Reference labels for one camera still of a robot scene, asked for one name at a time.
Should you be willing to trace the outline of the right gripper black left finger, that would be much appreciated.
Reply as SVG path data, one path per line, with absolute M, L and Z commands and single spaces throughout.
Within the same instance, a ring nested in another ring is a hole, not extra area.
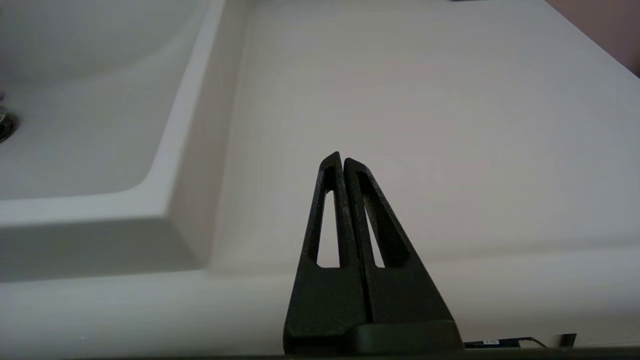
M 333 194 L 339 265 L 318 264 L 326 196 Z M 363 356 L 368 310 L 358 243 L 339 152 L 318 167 L 310 214 L 295 274 L 283 350 L 289 356 Z

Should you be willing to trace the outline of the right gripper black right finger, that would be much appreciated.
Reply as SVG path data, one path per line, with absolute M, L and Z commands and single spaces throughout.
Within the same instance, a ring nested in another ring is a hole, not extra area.
M 347 158 L 343 175 L 369 319 L 375 324 L 454 324 L 372 171 L 362 162 Z

